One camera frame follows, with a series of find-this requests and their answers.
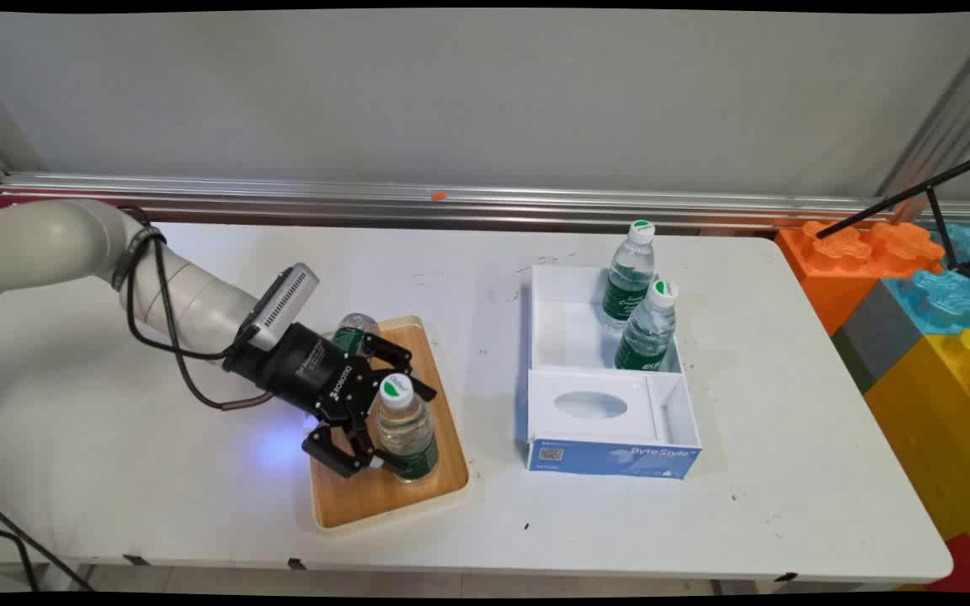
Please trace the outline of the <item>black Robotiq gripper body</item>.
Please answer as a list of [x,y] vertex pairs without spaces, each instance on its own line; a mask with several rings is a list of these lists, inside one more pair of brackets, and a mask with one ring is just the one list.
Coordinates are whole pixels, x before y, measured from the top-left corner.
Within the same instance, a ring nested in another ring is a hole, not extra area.
[[233,348],[222,368],[324,423],[365,423],[375,400],[372,353],[347,352],[300,323],[276,345]]

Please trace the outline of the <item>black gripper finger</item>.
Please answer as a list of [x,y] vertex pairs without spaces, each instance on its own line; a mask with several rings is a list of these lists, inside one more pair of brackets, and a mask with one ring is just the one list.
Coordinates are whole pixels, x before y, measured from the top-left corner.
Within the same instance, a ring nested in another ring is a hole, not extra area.
[[375,440],[372,414],[360,421],[332,425],[306,415],[306,455],[338,478],[353,478],[365,469],[384,469],[384,449]]
[[435,399],[436,390],[434,387],[411,376],[413,355],[406,348],[385,340],[380,335],[367,332],[363,338],[363,353],[367,354],[369,361],[378,359],[386,364],[382,368],[370,368],[363,376],[365,383],[378,389],[381,386],[381,381],[388,375],[406,375],[416,395],[419,395],[424,401]]

